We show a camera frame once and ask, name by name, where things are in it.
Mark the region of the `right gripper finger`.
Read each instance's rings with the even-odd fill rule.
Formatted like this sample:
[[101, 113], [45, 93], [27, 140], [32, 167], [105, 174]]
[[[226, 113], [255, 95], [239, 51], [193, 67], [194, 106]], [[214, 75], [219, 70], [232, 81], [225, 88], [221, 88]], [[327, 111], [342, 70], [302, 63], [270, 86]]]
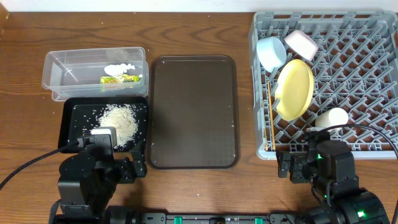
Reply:
[[307, 180], [303, 175], [303, 167], [306, 164], [306, 159], [303, 156], [294, 156], [290, 161], [290, 181], [293, 184], [303, 184]]
[[290, 169], [291, 155], [288, 151], [277, 151], [276, 158], [278, 163], [277, 175], [279, 178], [286, 178]]

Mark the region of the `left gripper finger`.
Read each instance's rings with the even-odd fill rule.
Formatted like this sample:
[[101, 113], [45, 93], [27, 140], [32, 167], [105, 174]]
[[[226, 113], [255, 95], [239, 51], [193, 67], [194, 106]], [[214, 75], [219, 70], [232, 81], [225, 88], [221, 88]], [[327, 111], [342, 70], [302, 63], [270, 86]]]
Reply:
[[123, 162], [123, 183], [124, 184], [133, 184], [135, 181], [135, 170], [133, 163], [129, 160], [128, 157], [124, 159]]
[[139, 141], [129, 152], [133, 158], [133, 166], [135, 170], [135, 176], [143, 178], [147, 175], [147, 166], [145, 160], [145, 142]]

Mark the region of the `pile of rice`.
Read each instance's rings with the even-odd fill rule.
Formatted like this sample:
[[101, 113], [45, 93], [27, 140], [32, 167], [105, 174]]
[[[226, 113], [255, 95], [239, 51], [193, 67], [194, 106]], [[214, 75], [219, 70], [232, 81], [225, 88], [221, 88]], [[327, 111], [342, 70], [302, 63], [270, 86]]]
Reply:
[[114, 149], [127, 151], [144, 138], [144, 122], [139, 118], [139, 112], [146, 112], [146, 109], [141, 105], [95, 105], [93, 109], [88, 109], [88, 114], [82, 116], [81, 130], [83, 135], [88, 135], [94, 129], [114, 127], [117, 140]]

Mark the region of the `white cup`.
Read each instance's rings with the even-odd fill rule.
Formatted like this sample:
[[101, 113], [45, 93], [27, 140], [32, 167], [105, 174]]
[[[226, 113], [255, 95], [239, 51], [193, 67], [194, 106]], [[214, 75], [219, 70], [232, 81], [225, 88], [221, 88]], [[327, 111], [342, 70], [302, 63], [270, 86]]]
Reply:
[[317, 128], [328, 128], [346, 124], [348, 122], [348, 113], [342, 108], [332, 108], [317, 117], [315, 126]]

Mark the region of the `yellow plate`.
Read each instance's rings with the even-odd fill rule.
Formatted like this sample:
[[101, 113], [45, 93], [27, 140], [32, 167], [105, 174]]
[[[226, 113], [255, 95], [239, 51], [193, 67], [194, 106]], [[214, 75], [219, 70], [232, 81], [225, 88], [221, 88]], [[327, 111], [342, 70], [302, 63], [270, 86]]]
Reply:
[[302, 60], [287, 63], [277, 80], [275, 99], [282, 119], [292, 121], [301, 117], [308, 109], [314, 93], [314, 76], [311, 68]]

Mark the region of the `green snack wrapper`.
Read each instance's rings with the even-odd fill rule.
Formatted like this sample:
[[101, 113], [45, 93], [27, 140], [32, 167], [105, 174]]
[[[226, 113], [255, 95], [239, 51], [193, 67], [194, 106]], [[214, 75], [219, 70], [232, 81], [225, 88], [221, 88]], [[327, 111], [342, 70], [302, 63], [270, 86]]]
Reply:
[[135, 83], [139, 82], [142, 79], [142, 74], [140, 75], [126, 75], [119, 74], [114, 77], [101, 77], [101, 84], [112, 84], [112, 83]]

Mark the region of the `white napkin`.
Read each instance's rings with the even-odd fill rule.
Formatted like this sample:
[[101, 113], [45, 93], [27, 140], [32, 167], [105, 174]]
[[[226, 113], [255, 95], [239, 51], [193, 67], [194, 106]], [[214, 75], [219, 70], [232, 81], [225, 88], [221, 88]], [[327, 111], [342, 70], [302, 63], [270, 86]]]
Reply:
[[128, 70], [135, 70], [135, 69], [136, 69], [135, 66], [130, 63], [129, 64], [121, 63], [119, 65], [108, 65], [104, 67], [104, 72], [109, 76], [115, 77], [127, 73]]

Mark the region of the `light blue bowl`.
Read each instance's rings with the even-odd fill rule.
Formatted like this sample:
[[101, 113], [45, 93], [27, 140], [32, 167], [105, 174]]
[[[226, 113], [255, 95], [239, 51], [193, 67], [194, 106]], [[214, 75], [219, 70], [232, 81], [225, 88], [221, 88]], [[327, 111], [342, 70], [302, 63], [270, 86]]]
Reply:
[[274, 36], [259, 40], [256, 44], [256, 52], [261, 65], [270, 73], [282, 67], [287, 60], [283, 43]]

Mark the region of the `pink bowl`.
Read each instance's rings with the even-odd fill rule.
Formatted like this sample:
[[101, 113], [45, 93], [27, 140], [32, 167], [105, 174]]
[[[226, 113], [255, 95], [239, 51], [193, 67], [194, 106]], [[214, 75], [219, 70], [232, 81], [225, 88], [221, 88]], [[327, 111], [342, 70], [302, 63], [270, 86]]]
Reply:
[[300, 30], [295, 30], [284, 38], [286, 44], [306, 60], [313, 60], [318, 51], [317, 43]]

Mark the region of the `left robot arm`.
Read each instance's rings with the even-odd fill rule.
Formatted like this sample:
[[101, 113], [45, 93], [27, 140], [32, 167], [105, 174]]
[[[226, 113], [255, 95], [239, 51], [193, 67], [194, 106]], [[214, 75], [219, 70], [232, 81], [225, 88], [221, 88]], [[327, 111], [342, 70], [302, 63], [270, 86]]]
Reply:
[[132, 159], [115, 159], [108, 137], [80, 138], [78, 147], [81, 151], [60, 165], [60, 200], [50, 209], [49, 223], [142, 223], [135, 209], [108, 203], [118, 184], [146, 176], [145, 143], [133, 146]]

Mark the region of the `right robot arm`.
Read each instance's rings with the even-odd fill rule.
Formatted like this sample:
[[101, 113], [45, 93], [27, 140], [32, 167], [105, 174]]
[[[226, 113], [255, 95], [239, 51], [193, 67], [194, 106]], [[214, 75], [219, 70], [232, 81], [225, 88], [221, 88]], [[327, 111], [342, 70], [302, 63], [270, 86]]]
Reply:
[[311, 185], [319, 206], [296, 216], [295, 223], [388, 223], [379, 198], [359, 186], [350, 151], [276, 152], [278, 176]]

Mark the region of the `grey dishwasher rack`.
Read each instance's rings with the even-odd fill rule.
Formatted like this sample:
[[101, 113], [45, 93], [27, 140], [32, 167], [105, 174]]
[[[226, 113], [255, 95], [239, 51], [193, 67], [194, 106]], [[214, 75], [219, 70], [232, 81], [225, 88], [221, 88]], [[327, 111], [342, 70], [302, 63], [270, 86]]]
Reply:
[[[304, 114], [292, 121], [277, 113], [274, 94], [279, 71], [261, 65], [256, 44], [266, 37], [284, 39], [300, 30], [314, 40], [318, 51], [308, 61], [315, 79], [313, 98]], [[397, 14], [391, 11], [293, 11], [255, 13], [248, 35], [254, 89], [256, 154], [275, 159], [272, 150], [267, 82], [271, 85], [276, 150], [305, 149], [303, 134], [316, 118], [343, 108], [354, 128], [333, 134], [345, 141], [356, 159], [394, 159], [397, 144]], [[263, 136], [262, 101], [268, 151]]]

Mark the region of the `black tray bin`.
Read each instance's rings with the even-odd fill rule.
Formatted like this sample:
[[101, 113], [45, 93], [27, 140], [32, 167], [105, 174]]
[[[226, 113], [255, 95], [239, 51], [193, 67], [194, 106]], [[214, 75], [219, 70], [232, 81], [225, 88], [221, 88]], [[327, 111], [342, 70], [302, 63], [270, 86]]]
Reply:
[[144, 138], [141, 141], [146, 142], [147, 132], [147, 100], [141, 96], [132, 97], [91, 97], [91, 98], [70, 98], [63, 108], [62, 124], [60, 128], [60, 135], [58, 146], [63, 147], [71, 142], [75, 142], [83, 135], [81, 128], [83, 127], [84, 114], [88, 114], [88, 109], [93, 109], [95, 105], [110, 105], [110, 104], [128, 104], [141, 105], [146, 109], [146, 112], [139, 112], [139, 118], [144, 122], [142, 129], [144, 131]]

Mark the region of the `dark brown serving tray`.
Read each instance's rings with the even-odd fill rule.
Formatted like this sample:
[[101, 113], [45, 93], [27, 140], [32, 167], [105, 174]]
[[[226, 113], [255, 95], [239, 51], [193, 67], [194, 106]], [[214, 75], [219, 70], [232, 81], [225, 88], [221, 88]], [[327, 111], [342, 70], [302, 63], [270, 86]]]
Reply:
[[233, 167], [240, 153], [234, 60], [161, 56], [151, 78], [149, 164], [160, 170]]

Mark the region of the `clear plastic bin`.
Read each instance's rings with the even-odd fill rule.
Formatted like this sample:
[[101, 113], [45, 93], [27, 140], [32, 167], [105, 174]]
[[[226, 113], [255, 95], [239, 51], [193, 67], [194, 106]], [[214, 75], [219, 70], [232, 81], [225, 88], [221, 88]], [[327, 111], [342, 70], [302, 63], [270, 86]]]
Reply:
[[[140, 75], [135, 83], [101, 84], [108, 65], [132, 64], [126, 75]], [[147, 96], [149, 66], [142, 47], [78, 49], [49, 52], [45, 57], [42, 86], [55, 101], [77, 97]]]

